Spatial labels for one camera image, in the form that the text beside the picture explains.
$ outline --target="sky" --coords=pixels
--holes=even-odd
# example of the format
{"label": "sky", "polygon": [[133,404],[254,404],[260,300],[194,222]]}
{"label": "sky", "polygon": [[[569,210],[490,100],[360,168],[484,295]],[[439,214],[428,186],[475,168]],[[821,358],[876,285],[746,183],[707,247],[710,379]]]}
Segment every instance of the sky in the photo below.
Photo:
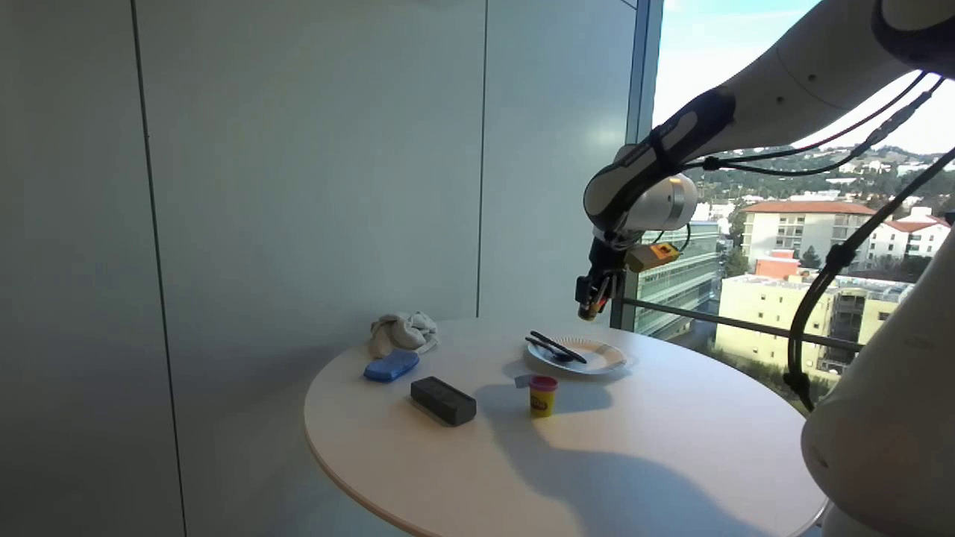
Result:
{"label": "sky", "polygon": [[[652,122],[661,122],[691,97],[739,71],[812,6],[813,0],[664,0]],[[831,128],[873,112],[906,82],[909,79],[889,85],[842,122],[831,122]],[[955,147],[955,82],[943,85],[933,100],[885,143],[909,152],[943,152]]]}

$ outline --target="building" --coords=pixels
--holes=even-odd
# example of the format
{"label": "building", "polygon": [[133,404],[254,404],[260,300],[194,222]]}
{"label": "building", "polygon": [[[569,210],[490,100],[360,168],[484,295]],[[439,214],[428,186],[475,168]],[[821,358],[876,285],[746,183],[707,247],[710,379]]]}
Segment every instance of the building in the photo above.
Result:
{"label": "building", "polygon": [[757,201],[746,210],[743,253],[757,259],[784,247],[798,256],[812,247],[825,256],[869,219],[869,207],[843,201]]}
{"label": "building", "polygon": [[[628,273],[627,274],[627,300],[669,304],[681,311],[710,308],[715,303],[719,282],[719,223],[715,222],[691,222],[687,229],[661,232],[660,241],[672,241],[681,252],[673,262]],[[691,329],[687,316],[627,308],[622,329],[652,335],[661,341],[673,341]]]}
{"label": "building", "polygon": [[912,210],[906,219],[879,223],[857,252],[857,265],[889,270],[901,259],[933,256],[951,226],[930,219],[930,210]]}
{"label": "building", "polygon": [[[812,273],[792,273],[789,277],[724,277],[719,316],[786,331],[807,285]],[[806,335],[857,341],[866,347],[869,338],[891,316],[906,289],[909,285],[897,282],[836,277],[836,285],[813,304]],[[712,352],[784,371],[786,338],[719,326]],[[801,343],[801,368],[812,376],[830,376],[830,371],[842,371],[849,364],[849,358],[852,352]]]}

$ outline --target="round white table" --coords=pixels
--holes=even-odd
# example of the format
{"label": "round white table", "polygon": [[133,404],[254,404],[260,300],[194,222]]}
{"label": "round white table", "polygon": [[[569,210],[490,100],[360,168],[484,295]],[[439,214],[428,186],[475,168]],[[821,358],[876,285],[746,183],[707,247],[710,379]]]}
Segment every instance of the round white table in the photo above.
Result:
{"label": "round white table", "polygon": [[[569,326],[545,335],[612,343],[628,374],[558,376],[558,413],[531,417],[513,382],[540,374],[528,329],[540,326],[442,326],[439,350],[391,385],[360,379],[363,347],[336,355],[303,401],[319,467],[412,535],[798,535],[822,511],[798,458],[801,417],[749,376],[652,338]],[[409,385],[422,376],[472,393],[476,417],[445,428],[413,407]]]}

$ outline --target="cable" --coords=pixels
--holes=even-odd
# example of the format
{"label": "cable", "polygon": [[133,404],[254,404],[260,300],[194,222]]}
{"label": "cable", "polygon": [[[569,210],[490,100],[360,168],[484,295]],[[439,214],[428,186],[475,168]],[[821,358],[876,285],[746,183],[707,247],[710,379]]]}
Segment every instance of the cable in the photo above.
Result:
{"label": "cable", "polygon": [[866,119],[852,122],[849,128],[836,132],[825,141],[798,147],[798,150],[784,150],[784,152],[764,152],[764,155],[743,155],[743,158],[704,158],[691,168],[700,170],[719,170],[719,168],[731,168],[731,170],[743,170],[743,173],[764,173],[764,176],[818,176],[818,173],[830,173],[837,170],[842,164],[858,158],[863,152],[869,152],[873,143],[885,141],[897,126],[903,126],[943,85],[946,79],[937,79],[921,97],[916,97],[909,106],[897,107],[889,119],[883,119],[863,143],[857,143],[843,158],[825,164],[825,168],[812,168],[812,170],[770,170],[770,168],[749,168],[739,161],[766,161],[766,158],[781,158],[781,155],[798,155],[807,150],[818,150],[830,141],[843,138],[846,132],[857,132],[858,126],[866,126],[869,119],[879,116],[885,107],[891,107],[894,103],[901,103],[918,82],[924,79],[924,71],[906,85],[889,106],[883,106],[879,112],[869,115]]}
{"label": "cable", "polygon": [[955,147],[940,155],[924,173],[918,173],[916,180],[909,180],[885,207],[879,207],[858,229],[852,229],[852,235],[842,246],[831,246],[831,252],[825,253],[825,265],[822,273],[812,282],[812,288],[806,289],[792,322],[789,322],[789,338],[786,338],[786,371],[781,376],[784,385],[789,385],[797,392],[797,398],[801,401],[806,410],[812,410],[812,398],[807,398],[807,376],[801,374],[801,338],[806,338],[806,322],[818,304],[818,300],[825,292],[825,288],[836,282],[836,274],[852,262],[858,246],[891,214],[897,212],[897,207],[916,194],[924,183],[930,183],[948,161],[955,158]]}
{"label": "cable", "polygon": [[770,158],[786,158],[786,155],[798,155],[798,152],[812,152],[812,150],[821,150],[857,128],[863,128],[866,122],[876,119],[879,115],[885,115],[889,107],[894,107],[903,97],[909,97],[921,82],[927,79],[927,71],[918,71],[901,92],[894,92],[885,106],[879,106],[876,112],[870,112],[869,116],[857,119],[852,126],[822,138],[822,141],[813,141],[807,147],[792,147],[792,150],[778,150],[778,152],[760,152],[760,155],[739,155],[739,158],[719,158],[719,161],[770,161]]}

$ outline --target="white plate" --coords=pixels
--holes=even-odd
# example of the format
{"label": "white plate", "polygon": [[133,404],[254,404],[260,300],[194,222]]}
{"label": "white plate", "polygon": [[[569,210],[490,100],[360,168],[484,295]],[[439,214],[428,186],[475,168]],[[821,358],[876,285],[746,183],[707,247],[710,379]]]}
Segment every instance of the white plate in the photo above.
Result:
{"label": "white plate", "polygon": [[572,376],[621,376],[628,371],[628,362],[621,350],[601,343],[601,341],[585,341],[585,338],[551,338],[560,347],[572,350],[575,355],[588,358],[588,364],[578,362],[554,362],[549,350],[528,343],[528,355],[545,368],[572,374]]}

